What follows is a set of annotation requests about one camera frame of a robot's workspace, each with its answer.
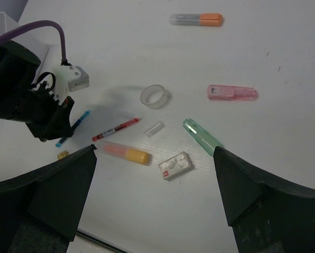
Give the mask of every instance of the pen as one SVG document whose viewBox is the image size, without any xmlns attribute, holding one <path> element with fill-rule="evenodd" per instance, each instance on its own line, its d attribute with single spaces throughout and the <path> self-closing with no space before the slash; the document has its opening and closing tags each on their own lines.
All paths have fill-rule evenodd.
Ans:
<svg viewBox="0 0 315 253">
<path fill-rule="evenodd" d="M 73 124 L 72 130 L 73 132 L 76 130 L 76 128 L 82 123 L 82 121 L 86 118 L 87 115 L 89 115 L 90 110 L 87 110 L 84 112 L 84 114 Z M 67 140 L 67 137 L 63 137 L 59 140 L 59 142 L 56 143 L 56 147 L 60 148 L 62 144 Z"/>
<path fill-rule="evenodd" d="M 104 137 L 106 137 L 106 136 L 109 136 L 109 135 L 111 135 L 111 134 L 113 134 L 113 133 L 115 133 L 115 132 L 117 132 L 117 131 L 119 131 L 119 130 L 121 130 L 121 129 L 127 128 L 127 127 L 129 127 L 130 125 L 133 125 L 133 124 L 137 123 L 139 120 L 140 120 L 140 118 L 134 118 L 134 119 L 132 119 L 132 120 L 129 120 L 129 121 L 127 121 L 127 122 L 125 122 L 125 123 L 122 123 L 122 124 L 120 124 L 120 125 L 118 125 L 118 126 L 112 128 L 112 129 L 109 129 L 109 130 L 106 131 L 106 132 L 103 132 L 103 133 L 101 133 L 101 134 L 96 135 L 95 137 L 92 138 L 92 140 L 93 140 L 93 141 L 97 141 L 97 140 L 99 140 L 99 139 L 102 139 L 102 138 L 104 138 Z"/>
</svg>

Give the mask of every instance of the green highlighter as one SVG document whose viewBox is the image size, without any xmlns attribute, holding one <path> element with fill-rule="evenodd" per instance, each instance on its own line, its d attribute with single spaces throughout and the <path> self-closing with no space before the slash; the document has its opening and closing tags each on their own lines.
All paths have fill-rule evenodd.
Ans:
<svg viewBox="0 0 315 253">
<path fill-rule="evenodd" d="M 223 146 L 210 133 L 192 119 L 185 119 L 183 121 L 183 127 L 211 157 L 214 156 L 214 150 L 217 146 Z"/>
</svg>

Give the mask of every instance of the yellow cap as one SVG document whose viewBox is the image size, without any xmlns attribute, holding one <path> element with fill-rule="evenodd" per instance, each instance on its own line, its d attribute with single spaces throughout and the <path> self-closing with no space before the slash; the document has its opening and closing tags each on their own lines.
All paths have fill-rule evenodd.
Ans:
<svg viewBox="0 0 315 253">
<path fill-rule="evenodd" d="M 149 154 L 137 149 L 127 149 L 125 159 L 131 162 L 136 162 L 146 165 L 149 162 Z"/>
</svg>

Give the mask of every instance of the pink highlighter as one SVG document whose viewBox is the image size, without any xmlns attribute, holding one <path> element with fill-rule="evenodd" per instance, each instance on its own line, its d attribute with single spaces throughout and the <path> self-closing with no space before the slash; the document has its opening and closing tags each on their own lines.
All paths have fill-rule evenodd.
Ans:
<svg viewBox="0 0 315 253">
<path fill-rule="evenodd" d="M 254 88 L 209 85 L 208 99 L 210 100 L 239 100 L 253 101 L 258 97 L 258 92 Z"/>
</svg>

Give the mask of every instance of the white eraser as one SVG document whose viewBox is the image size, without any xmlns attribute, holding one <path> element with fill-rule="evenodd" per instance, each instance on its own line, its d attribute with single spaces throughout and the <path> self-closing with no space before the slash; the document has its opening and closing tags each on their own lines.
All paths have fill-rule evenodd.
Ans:
<svg viewBox="0 0 315 253">
<path fill-rule="evenodd" d="M 159 168 L 163 179 L 169 179 L 176 176 L 185 170 L 193 168 L 191 160 L 186 152 L 181 152 L 178 155 L 161 162 Z"/>
</svg>

